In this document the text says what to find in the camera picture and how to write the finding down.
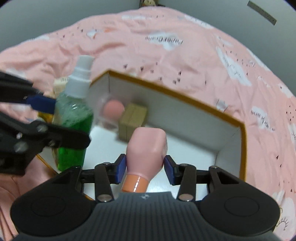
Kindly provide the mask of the pink tube orange cap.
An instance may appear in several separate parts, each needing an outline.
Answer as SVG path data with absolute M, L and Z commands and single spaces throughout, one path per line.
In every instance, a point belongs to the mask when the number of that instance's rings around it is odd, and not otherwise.
M 126 148 L 127 175 L 121 191 L 145 193 L 161 171 L 168 151 L 166 132 L 161 128 L 136 128 Z

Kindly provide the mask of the green spray bottle white cap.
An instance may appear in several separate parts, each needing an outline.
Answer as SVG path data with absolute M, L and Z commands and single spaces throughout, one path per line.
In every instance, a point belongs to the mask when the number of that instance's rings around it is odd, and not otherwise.
M 94 57 L 81 55 L 65 89 L 58 95 L 55 105 L 53 124 L 61 125 L 90 134 L 93 123 L 93 110 L 86 103 L 90 75 Z M 55 150 L 55 160 L 59 171 L 72 166 L 83 166 L 86 148 L 69 149 L 61 147 Z

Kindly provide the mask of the small brown cardboard box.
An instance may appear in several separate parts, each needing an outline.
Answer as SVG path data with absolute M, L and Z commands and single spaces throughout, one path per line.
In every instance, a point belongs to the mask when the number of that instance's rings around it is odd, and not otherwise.
M 118 136 L 128 142 L 136 128 L 145 126 L 148 108 L 135 103 L 129 103 L 118 123 Z

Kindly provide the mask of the clear cylinder with pink ball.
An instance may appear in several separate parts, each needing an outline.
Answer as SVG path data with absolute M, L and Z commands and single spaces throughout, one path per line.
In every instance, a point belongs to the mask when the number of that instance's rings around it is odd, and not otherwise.
M 125 111 L 125 106 L 119 99 L 110 94 L 105 94 L 99 97 L 97 110 L 99 121 L 116 126 Z

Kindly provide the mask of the cream drawstring pouch with card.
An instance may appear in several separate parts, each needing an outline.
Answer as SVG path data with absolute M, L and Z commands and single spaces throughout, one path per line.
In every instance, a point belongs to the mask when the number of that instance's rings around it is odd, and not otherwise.
M 54 84 L 53 84 L 54 97 L 57 97 L 61 92 L 64 91 L 67 82 L 68 82 L 68 77 L 60 77 L 54 80 Z

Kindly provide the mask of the orange open cardboard box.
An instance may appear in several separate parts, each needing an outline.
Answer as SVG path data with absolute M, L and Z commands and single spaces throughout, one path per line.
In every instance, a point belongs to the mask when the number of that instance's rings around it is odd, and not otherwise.
M 114 162 L 126 151 L 127 144 L 119 139 L 117 129 L 105 128 L 100 118 L 100 109 L 110 98 L 146 106 L 147 126 L 166 132 L 168 154 L 177 164 L 191 164 L 199 170 L 215 165 L 245 179 L 243 123 L 179 92 L 111 70 L 97 77 L 89 89 L 87 103 L 94 111 L 94 123 L 85 169 Z

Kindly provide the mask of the pink printed duvet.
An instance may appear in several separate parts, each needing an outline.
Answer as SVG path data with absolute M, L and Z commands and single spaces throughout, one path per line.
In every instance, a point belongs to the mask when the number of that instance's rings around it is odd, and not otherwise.
M 248 183 L 280 205 L 275 233 L 295 235 L 295 96 L 236 39 L 170 8 L 95 15 L 1 52 L 1 70 L 50 93 L 79 55 L 211 105 L 246 127 Z

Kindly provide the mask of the stuffed toy hanging column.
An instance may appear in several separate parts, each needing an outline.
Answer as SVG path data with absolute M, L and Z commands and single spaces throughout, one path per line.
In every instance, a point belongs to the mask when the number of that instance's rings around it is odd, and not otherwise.
M 158 0 L 140 0 L 139 7 L 144 6 L 161 6 Z

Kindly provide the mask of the grey wall strip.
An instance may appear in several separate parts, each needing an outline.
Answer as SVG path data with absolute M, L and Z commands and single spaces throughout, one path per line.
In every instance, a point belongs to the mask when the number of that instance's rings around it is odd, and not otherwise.
M 276 25 L 277 20 L 268 12 L 266 12 L 264 9 L 262 9 L 260 6 L 255 4 L 254 2 L 248 1 L 247 6 L 253 9 L 255 12 L 259 13 L 262 17 L 268 20 L 273 26 Z

